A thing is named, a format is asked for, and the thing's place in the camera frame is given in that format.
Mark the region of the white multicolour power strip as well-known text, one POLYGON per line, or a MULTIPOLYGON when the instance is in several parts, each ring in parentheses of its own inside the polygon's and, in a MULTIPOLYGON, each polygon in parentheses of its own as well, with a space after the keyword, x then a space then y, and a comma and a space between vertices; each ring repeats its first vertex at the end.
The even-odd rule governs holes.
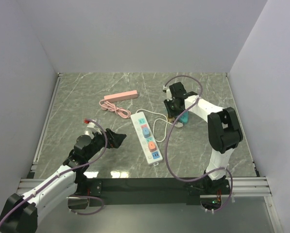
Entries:
POLYGON ((159 165, 159 163, 163 161, 163 157, 144 113, 138 112, 138 113, 132 114, 130 118, 134 126, 134 129, 136 131, 137 137, 139 139, 140 145, 142 147, 142 150, 144 152, 144 156, 148 165, 154 165, 154 166, 159 165), (142 133, 142 128, 145 128, 145 127, 147 127, 150 131, 150 136, 148 138, 144 138, 143 133, 142 133), (148 149, 148 143, 150 141, 153 141, 156 145, 156 151, 154 152, 150 152, 148 149))

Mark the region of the blue charger plug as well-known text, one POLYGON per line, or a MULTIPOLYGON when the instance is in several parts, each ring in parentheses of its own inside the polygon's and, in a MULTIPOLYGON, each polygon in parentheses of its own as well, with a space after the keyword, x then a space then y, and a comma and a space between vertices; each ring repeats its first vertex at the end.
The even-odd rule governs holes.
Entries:
POLYGON ((147 127, 142 128, 142 133, 143 133, 144 138, 148 138, 150 136, 150 131, 147 127))

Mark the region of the pink charger plug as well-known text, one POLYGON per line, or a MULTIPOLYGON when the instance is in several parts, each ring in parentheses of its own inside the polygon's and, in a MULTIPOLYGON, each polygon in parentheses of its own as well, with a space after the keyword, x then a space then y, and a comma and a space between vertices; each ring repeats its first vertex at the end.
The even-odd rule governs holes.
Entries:
POLYGON ((156 145, 155 145, 155 143, 153 141, 150 141, 148 143, 148 149, 149 149, 150 152, 156 151, 156 145))

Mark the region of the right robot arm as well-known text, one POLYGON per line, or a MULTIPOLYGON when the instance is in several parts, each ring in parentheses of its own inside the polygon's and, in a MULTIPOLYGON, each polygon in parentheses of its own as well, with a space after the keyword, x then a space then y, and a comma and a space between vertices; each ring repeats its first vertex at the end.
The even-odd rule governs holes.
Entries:
POLYGON ((231 154, 243 140, 236 110, 232 107, 216 106, 197 93, 187 92, 181 82, 169 87, 164 86, 166 93, 164 105, 169 119, 179 121, 186 113, 191 112, 207 123, 208 140, 212 147, 209 164, 202 178, 203 190, 213 194, 223 184, 231 154))

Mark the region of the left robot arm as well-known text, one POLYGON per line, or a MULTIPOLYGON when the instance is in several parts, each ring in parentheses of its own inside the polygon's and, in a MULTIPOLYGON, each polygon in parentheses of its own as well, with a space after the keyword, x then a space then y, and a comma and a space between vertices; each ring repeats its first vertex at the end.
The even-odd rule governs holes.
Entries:
POLYGON ((67 159, 51 176, 30 191, 14 193, 7 199, 0 215, 0 233, 36 232, 44 217, 64 199, 86 191, 84 172, 95 162, 93 156, 119 148, 125 138, 125 134, 110 129, 79 136, 67 159))

